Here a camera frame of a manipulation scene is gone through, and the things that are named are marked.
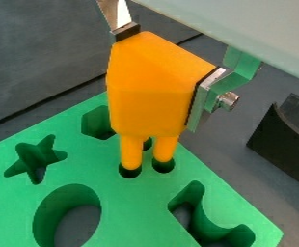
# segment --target black object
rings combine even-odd
[[[114,42],[119,42],[126,38],[136,35],[140,32],[140,25],[138,23],[130,23],[126,26],[120,27],[118,30],[114,30],[111,33],[114,35]]]
[[[299,96],[273,104],[247,146],[299,181]]]

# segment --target circular hole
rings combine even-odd
[[[128,178],[128,179],[135,178],[135,177],[138,177],[140,172],[142,172],[142,166],[139,166],[134,170],[128,170],[124,168],[123,164],[119,165],[119,173],[124,178]]]
[[[100,221],[98,206],[78,206],[63,216],[56,227],[55,247],[80,247],[90,240]]]
[[[155,158],[152,160],[154,169],[162,174],[167,174],[175,167],[175,161],[171,159],[168,162],[160,162]]]
[[[56,247],[56,235],[59,235],[60,231],[70,231],[64,228],[64,226],[60,226],[60,224],[66,225],[64,217],[67,217],[68,222],[68,219],[75,217],[75,213],[80,213],[80,209],[82,214],[90,211],[96,211],[96,214],[99,211],[100,214],[100,200],[88,186],[82,184],[64,185],[47,196],[38,207],[32,221],[32,233],[40,247]],[[91,233],[87,232],[87,237],[82,240],[84,242],[87,242],[87,240],[92,237],[100,221],[100,217],[96,217],[96,214],[94,214],[94,217],[90,217],[94,222],[92,225],[90,225]],[[84,235],[84,233],[76,235],[74,232],[74,235],[75,236],[71,234],[68,236],[68,242],[71,241],[75,245],[68,246],[80,247],[80,241],[79,244],[76,244],[74,240],[78,240],[75,237]]]

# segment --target orange block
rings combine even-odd
[[[214,69],[215,65],[150,32],[116,42],[107,71],[114,130],[136,137],[138,143],[150,136],[178,137],[196,83]]]

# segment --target star-shaped hole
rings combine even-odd
[[[19,160],[6,170],[6,178],[27,173],[34,184],[43,182],[47,167],[67,158],[64,151],[54,150],[55,138],[55,135],[48,135],[38,145],[27,143],[16,145]]]

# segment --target green bracket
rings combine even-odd
[[[38,123],[0,142],[0,246],[55,247],[59,221],[83,205],[102,210],[86,247],[198,247],[196,239],[278,246],[281,229],[182,145],[174,162],[159,173],[151,148],[140,175],[120,175],[106,94]],[[27,167],[46,167],[44,178]],[[190,232],[171,214],[183,203],[194,207]]]
[[[229,46],[223,65],[230,69],[210,87],[206,99],[206,110],[210,113],[214,112],[216,108],[219,96],[238,89],[238,87],[254,78],[261,69],[262,61],[237,48]]]

